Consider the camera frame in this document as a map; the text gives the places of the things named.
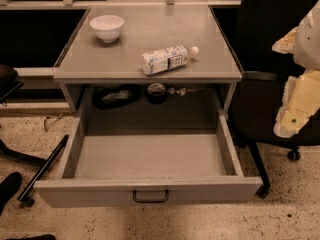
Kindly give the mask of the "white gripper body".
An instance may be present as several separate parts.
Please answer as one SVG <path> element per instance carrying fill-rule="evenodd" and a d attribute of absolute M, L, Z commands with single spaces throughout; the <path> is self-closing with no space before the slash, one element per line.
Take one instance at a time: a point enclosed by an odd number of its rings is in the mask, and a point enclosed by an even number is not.
<path fill-rule="evenodd" d="M 293 58 L 304 68 L 320 69 L 320 0 L 298 25 Z"/>

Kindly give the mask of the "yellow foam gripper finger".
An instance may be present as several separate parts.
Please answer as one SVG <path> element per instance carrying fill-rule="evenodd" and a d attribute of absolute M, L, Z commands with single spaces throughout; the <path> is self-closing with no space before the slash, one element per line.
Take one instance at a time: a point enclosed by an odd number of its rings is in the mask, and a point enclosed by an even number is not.
<path fill-rule="evenodd" d="M 276 41 L 272 50 L 281 54 L 293 54 L 295 47 L 297 27 L 290 30 L 285 36 Z"/>
<path fill-rule="evenodd" d="M 291 138 L 319 109 L 320 71 L 307 69 L 298 78 L 290 76 L 276 116 L 274 133 L 282 138 Z"/>

